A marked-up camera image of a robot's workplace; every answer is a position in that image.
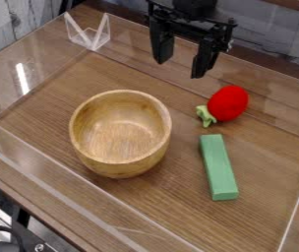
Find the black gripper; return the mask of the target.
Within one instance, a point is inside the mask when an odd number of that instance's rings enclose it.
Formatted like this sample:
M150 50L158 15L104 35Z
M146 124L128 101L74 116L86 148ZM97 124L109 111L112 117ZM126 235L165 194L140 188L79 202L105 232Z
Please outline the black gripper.
M152 54L162 64L173 55L174 35L200 40L192 58L190 78L198 79L212 69L217 55L217 43L229 43L237 23L216 12L217 0L146 0Z

